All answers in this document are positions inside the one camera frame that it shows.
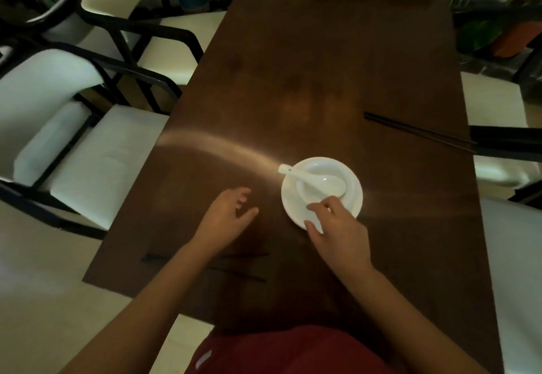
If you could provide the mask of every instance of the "right hand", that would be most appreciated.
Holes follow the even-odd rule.
[[[309,204],[307,208],[314,211],[324,231],[321,234],[312,222],[306,220],[308,236],[339,280],[351,288],[359,279],[372,275],[374,268],[367,228],[342,206],[341,201],[330,196],[320,203]]]

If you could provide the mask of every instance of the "dark brown table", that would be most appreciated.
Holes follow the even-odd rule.
[[[234,0],[84,281],[134,296],[223,189],[260,214],[204,271],[182,313],[225,332],[339,327],[385,354],[280,200],[280,163],[359,177],[373,262],[431,321],[502,372],[473,159],[363,119],[467,138],[448,0]]]

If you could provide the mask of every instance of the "white plate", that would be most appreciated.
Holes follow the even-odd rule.
[[[311,157],[300,161],[294,168],[314,174],[332,174],[342,178],[346,182],[346,193],[341,197],[342,205],[354,217],[358,216],[363,204],[362,185],[354,172],[346,165],[327,157]],[[282,205],[286,213],[302,229],[306,230],[304,221],[309,220],[322,232],[320,221],[318,221],[314,212],[307,210],[307,202],[301,197],[300,192],[302,192],[305,199],[309,200],[324,197],[318,195],[318,192],[309,188],[307,184],[297,180],[294,176],[287,175],[284,177],[281,188]]]

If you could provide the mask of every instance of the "black chair frame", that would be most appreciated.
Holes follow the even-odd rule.
[[[87,23],[107,30],[125,62],[128,64],[137,65],[137,61],[153,37],[177,40],[186,44],[198,63],[203,56],[203,49],[201,48],[200,42],[198,42],[198,39],[191,31],[147,22],[158,18],[183,15],[183,10],[181,8],[172,7],[170,0],[161,0],[162,7],[150,11],[148,16],[138,15],[136,11],[134,11],[128,19],[86,11],[81,7],[81,1],[82,0],[78,1],[77,8],[79,16]],[[211,10],[227,10],[232,1],[233,0],[211,1]],[[132,50],[130,50],[122,35],[123,31],[141,35],[139,41]],[[139,80],[138,84],[153,110],[160,112],[156,99],[148,87],[148,84]]]
[[[456,28],[474,20],[502,20],[508,27],[511,27],[524,21],[542,21],[542,5],[459,9],[454,11],[453,20]],[[513,83],[521,85],[542,62],[542,34],[538,35],[529,47],[533,51],[513,75]]]
[[[31,58],[33,55],[37,54],[38,52],[49,49],[64,50],[87,59],[98,70],[102,77],[107,76],[107,73],[105,73],[104,69],[114,70],[118,73],[123,73],[135,77],[141,81],[144,81],[147,84],[157,84],[175,100],[178,99],[180,96],[179,87],[165,76],[131,64],[126,64],[112,58],[108,58],[106,56],[93,53],[88,50],[81,49],[79,47],[72,46],[67,43],[51,43],[46,47],[33,48],[32,50],[29,50],[23,56],[17,58],[17,61],[11,63],[9,68],[4,71],[3,76],[6,73],[10,72],[10,70],[14,69],[24,61]],[[127,104],[124,96],[118,90],[117,86],[113,84],[111,80],[107,81],[104,79],[104,83],[105,86],[111,90],[108,95],[108,100],[110,100],[112,104],[129,105]],[[0,200],[51,227],[65,230],[70,233],[103,240],[106,234],[105,230],[86,226],[84,224],[80,224],[71,220],[66,220],[58,214],[53,213],[52,211],[44,207],[47,206],[54,209],[64,210],[70,213],[76,213],[73,209],[66,206],[61,201],[57,200],[50,193],[43,191],[42,186],[48,179],[48,177],[52,174],[52,172],[58,167],[60,162],[62,162],[64,157],[66,157],[70,150],[76,145],[82,135],[90,127],[94,127],[104,116],[104,113],[101,110],[99,110],[96,106],[90,103],[81,94],[76,94],[73,99],[76,101],[80,101],[88,107],[88,109],[91,111],[91,115],[89,116],[89,118],[78,129],[70,142],[64,147],[64,149],[58,154],[58,156],[53,160],[53,162],[47,167],[47,169],[42,173],[40,178],[37,179],[37,181],[33,185],[25,186],[22,184],[0,180]]]

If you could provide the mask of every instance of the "black chopsticks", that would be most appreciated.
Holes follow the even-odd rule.
[[[424,137],[429,140],[437,141],[439,143],[443,143],[455,148],[460,148],[461,150],[468,151],[470,153],[474,153],[472,146],[475,146],[477,144],[477,142],[472,141],[471,139],[463,139],[461,137],[458,137],[452,134],[414,126],[413,124],[404,123],[399,120],[390,119],[388,117],[383,117],[375,113],[369,113],[367,111],[363,113],[363,116],[367,120],[375,121],[385,126],[396,128],[397,130],[402,130],[407,133]],[[461,143],[466,143],[466,145],[462,146],[462,145],[451,142],[451,140],[459,141]]]

